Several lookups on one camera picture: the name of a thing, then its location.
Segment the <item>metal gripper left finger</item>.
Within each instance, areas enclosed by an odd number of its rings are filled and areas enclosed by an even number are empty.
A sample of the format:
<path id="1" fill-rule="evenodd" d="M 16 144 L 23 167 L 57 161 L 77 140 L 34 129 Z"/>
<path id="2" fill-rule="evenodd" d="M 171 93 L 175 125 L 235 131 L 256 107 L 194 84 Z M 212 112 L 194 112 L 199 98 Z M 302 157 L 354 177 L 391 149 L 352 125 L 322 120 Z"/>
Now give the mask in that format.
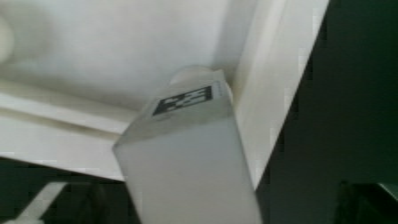
<path id="1" fill-rule="evenodd" d="M 48 211 L 50 205 L 59 197 L 66 186 L 66 182 L 50 182 L 45 185 L 22 211 L 22 214 L 18 215 L 16 224 L 45 224 L 41 217 Z"/>

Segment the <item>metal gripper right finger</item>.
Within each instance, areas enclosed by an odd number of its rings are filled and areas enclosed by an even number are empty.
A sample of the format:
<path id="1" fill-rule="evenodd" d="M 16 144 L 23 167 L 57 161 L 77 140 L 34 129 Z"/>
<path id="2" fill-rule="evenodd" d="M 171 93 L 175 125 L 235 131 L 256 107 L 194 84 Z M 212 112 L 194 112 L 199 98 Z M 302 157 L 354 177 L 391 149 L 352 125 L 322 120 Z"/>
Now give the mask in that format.
<path id="1" fill-rule="evenodd" d="M 398 224 L 398 184 L 340 184 L 336 224 Z"/>

